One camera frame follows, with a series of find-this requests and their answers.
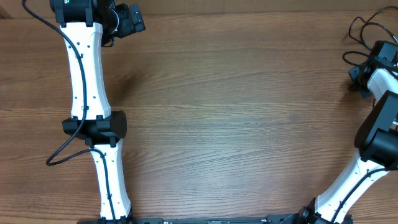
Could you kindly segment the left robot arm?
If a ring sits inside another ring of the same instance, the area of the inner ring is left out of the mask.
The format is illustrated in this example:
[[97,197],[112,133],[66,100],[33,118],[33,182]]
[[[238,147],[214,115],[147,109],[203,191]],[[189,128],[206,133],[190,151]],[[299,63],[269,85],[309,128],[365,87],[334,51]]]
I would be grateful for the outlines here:
[[146,29],[139,6],[114,1],[52,0],[50,7],[65,35],[72,109],[63,131],[85,142],[92,155],[101,197],[97,223],[134,223],[122,164],[127,133],[125,112],[112,110],[104,87],[102,47]]

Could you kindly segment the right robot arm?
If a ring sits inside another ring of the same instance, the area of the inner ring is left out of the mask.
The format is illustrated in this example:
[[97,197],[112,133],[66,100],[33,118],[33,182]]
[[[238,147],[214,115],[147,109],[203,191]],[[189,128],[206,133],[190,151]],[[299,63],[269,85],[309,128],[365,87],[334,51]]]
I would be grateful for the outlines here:
[[352,223],[350,208],[373,183],[397,170],[397,44],[378,40],[349,75],[374,107],[355,135],[352,159],[332,185],[284,223]]

